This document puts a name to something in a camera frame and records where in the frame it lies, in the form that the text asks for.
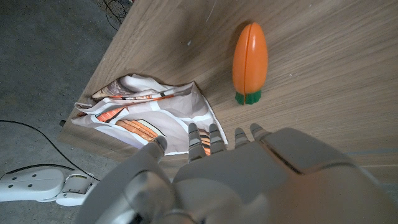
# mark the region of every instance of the toy carrot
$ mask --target toy carrot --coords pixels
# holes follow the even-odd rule
[[[232,80],[239,104],[251,105],[259,101],[267,67],[266,38],[261,26],[254,22],[243,29],[234,54]]]

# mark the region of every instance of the robotic hand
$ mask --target robotic hand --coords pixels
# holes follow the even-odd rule
[[[396,223],[396,205],[374,177],[336,149],[295,129],[251,125],[227,151],[210,126],[206,156],[189,125],[188,164],[172,182],[158,162],[160,136],[110,172],[85,200],[77,223]]]

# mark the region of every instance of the concrete floor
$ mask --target concrete floor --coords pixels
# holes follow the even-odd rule
[[[102,178],[117,162],[56,140],[116,31],[90,0],[0,5],[0,119],[39,128],[73,162]],[[33,164],[71,165],[35,131],[0,123],[0,175]],[[397,200],[397,185],[384,185]],[[79,207],[1,202],[0,223],[73,223]]]

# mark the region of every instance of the wooden table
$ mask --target wooden table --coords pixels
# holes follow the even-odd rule
[[[266,35],[269,71],[260,102],[241,106],[231,66],[240,32],[253,21]],[[129,73],[168,85],[195,80],[231,149],[237,127],[293,127],[398,183],[396,1],[137,1],[79,102]],[[117,161],[136,151],[69,120],[59,140]],[[184,163],[186,155],[167,156],[162,166],[173,176]]]

